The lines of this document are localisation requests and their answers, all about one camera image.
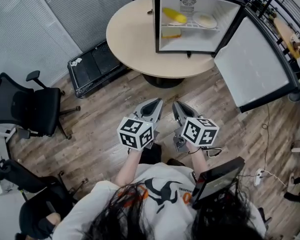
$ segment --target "plate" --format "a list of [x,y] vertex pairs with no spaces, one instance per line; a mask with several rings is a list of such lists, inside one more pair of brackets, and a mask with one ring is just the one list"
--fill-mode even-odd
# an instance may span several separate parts
[[214,29],[217,27],[218,23],[216,19],[209,14],[203,13],[203,12],[196,12],[192,19],[195,23],[200,25],[201,27],[207,28],[207,29]]
[[161,13],[161,24],[164,25],[172,25],[172,26],[180,26],[180,25],[184,25],[185,23],[180,23],[178,21],[173,20],[172,18],[169,18],[167,15],[165,15],[164,13]]

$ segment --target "table base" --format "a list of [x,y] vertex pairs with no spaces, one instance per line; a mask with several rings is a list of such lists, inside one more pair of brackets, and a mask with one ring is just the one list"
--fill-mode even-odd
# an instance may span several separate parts
[[181,84],[184,78],[161,78],[147,74],[143,74],[144,79],[152,86],[168,89]]

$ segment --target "black tray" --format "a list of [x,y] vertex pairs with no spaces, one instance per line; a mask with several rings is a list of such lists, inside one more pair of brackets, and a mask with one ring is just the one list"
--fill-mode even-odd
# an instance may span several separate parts
[[[73,65],[78,58],[82,61]],[[84,98],[90,91],[97,91],[128,72],[113,55],[107,41],[70,60],[67,68],[78,98]]]

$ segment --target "wooden floor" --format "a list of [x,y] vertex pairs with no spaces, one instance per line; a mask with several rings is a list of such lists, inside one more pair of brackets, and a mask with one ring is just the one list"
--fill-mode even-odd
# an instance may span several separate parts
[[[110,179],[120,169],[127,157],[127,149],[119,144],[116,129],[137,104],[155,97],[164,101],[157,138],[163,148],[163,160],[177,158],[192,167],[190,157],[176,153],[173,146],[173,131],[178,125],[173,118],[172,103],[179,100],[220,126],[215,146],[222,147],[223,151],[210,159],[209,165],[219,165],[241,156],[246,161],[244,175],[254,175],[264,166],[267,130],[262,124],[268,120],[267,106],[240,113],[216,67],[186,79],[172,89],[155,88],[135,71],[85,99],[75,97],[68,76],[56,86],[66,93],[61,101],[62,110],[81,106],[80,112],[61,121],[65,131],[72,133],[72,139],[66,140],[57,129],[53,137],[26,140],[15,135],[9,147],[14,159],[39,176],[57,175],[63,170],[70,187],[88,178],[89,183],[78,193],[79,197],[86,195],[96,182]],[[290,151],[292,142],[300,139],[300,103],[291,103],[284,97],[270,103],[269,111],[266,169],[287,184],[291,172],[300,176],[300,153]],[[264,208],[267,218],[273,218],[269,236],[280,239],[283,235],[284,239],[291,239],[299,231],[300,204],[283,199],[285,187],[278,180],[273,176],[264,178],[261,185],[254,187],[253,177],[247,176],[242,177],[242,184],[255,205]]]

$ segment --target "fridge shelf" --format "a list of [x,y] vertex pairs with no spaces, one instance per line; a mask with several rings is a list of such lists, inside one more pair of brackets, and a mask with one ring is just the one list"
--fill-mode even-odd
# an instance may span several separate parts
[[198,23],[196,23],[192,18],[187,20],[187,23],[183,25],[169,25],[167,23],[162,23],[162,27],[165,28],[183,28],[183,29],[201,29],[201,30],[212,30],[212,31],[220,31],[220,29],[217,27],[215,28],[207,28],[204,26],[200,26]]

